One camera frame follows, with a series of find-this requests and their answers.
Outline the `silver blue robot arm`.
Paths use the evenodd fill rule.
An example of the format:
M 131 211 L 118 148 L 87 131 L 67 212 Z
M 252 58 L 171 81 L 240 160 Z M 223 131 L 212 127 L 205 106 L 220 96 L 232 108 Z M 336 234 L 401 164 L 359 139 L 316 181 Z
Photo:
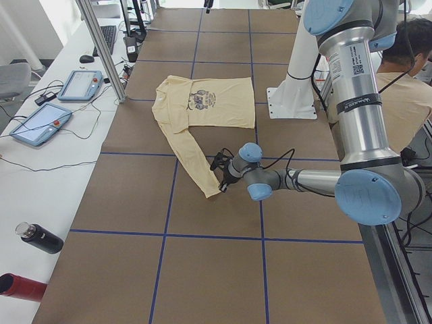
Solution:
M 425 185 L 390 149 L 371 52 L 394 43 L 398 1 L 309 1 L 302 14 L 306 31 L 325 56 L 337 100 L 344 158 L 340 169 L 279 169 L 261 165 L 259 145 L 247 143 L 234 157 L 218 156 L 220 190 L 244 180 L 251 199 L 280 189 L 332 196 L 355 222 L 383 225 L 415 210 Z

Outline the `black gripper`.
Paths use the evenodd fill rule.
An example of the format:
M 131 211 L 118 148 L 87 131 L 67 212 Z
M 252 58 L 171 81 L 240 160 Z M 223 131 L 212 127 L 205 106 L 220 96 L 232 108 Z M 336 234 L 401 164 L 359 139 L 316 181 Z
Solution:
M 239 177 L 234 176 L 230 173 L 228 168 L 223 169 L 223 179 L 222 182 L 219 184 L 219 190 L 221 192 L 226 192 L 227 187 L 230 184 L 235 184 L 240 180 Z

